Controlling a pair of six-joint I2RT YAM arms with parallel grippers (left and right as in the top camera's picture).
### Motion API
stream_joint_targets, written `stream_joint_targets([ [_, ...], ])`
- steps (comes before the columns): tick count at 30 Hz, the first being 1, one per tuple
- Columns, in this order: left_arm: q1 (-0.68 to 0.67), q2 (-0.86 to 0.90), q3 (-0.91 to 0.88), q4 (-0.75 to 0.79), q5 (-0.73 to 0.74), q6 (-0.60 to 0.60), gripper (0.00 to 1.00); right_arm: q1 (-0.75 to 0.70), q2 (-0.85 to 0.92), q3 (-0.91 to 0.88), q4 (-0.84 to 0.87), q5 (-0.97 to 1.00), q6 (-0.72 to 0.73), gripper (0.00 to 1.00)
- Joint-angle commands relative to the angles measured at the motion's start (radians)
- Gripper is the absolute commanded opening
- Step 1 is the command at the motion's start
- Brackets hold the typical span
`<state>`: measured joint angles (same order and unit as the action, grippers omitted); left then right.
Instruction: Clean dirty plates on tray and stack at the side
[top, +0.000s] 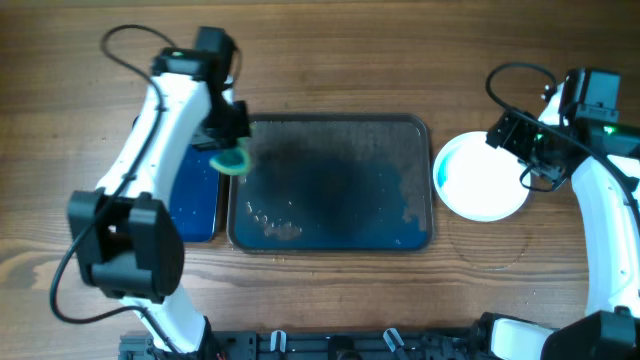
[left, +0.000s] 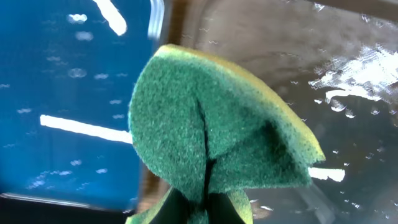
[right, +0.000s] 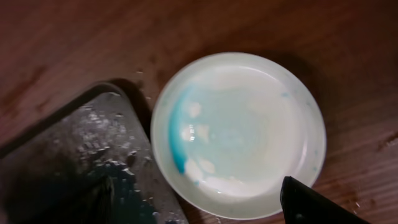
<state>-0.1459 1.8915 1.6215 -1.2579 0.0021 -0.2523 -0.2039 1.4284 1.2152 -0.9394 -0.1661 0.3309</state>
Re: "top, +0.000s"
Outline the green yellow sponge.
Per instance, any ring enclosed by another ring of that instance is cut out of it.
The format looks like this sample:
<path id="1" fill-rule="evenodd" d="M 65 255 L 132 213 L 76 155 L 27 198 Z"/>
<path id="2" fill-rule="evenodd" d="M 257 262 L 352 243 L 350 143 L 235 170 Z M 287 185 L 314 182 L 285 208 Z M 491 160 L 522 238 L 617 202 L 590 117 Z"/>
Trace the green yellow sponge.
<path id="1" fill-rule="evenodd" d="M 247 138 L 240 138 L 237 146 L 224 149 L 209 159 L 209 165 L 214 170 L 228 176 L 241 176 L 249 172 L 251 157 L 247 150 Z"/>

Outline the white plate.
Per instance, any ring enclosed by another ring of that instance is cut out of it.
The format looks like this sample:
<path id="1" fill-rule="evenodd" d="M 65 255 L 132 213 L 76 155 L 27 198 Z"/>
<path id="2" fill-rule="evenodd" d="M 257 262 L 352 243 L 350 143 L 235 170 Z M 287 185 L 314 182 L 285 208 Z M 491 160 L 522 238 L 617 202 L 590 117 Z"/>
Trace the white plate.
<path id="1" fill-rule="evenodd" d="M 515 155 L 486 140 L 485 131 L 458 135 L 442 147 L 433 165 L 440 199 L 459 216 L 477 222 L 514 214 L 527 200 L 531 184 Z"/>

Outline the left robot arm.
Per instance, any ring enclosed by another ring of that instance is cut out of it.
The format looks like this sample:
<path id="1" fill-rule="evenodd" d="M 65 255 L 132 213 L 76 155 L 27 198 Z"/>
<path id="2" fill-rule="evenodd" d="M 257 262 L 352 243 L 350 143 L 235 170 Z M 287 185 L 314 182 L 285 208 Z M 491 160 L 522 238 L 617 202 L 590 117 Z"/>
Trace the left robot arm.
<path id="1" fill-rule="evenodd" d="M 223 29 L 202 27 L 190 48 L 168 41 L 143 77 L 144 105 L 118 158 L 92 191 L 71 196 L 67 217 L 83 282 L 132 312 L 155 359 L 220 359 L 206 316 L 181 283 L 185 250 L 170 216 L 189 149 L 210 153 L 225 175 L 247 173 L 247 106 L 233 97 L 241 53 Z"/>

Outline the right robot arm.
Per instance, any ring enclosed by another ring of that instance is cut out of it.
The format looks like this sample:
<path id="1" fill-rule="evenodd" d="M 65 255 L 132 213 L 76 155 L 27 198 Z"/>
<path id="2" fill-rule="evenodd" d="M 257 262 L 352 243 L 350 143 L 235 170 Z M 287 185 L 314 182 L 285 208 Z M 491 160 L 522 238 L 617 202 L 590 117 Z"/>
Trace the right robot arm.
<path id="1" fill-rule="evenodd" d="M 575 68 L 550 80 L 539 116 L 487 95 L 504 112 L 487 144 L 502 148 L 553 192 L 571 184 L 589 267 L 582 319 L 559 329 L 497 314 L 482 318 L 487 359 L 636 359 L 639 356 L 639 130 L 619 123 L 620 74 Z"/>

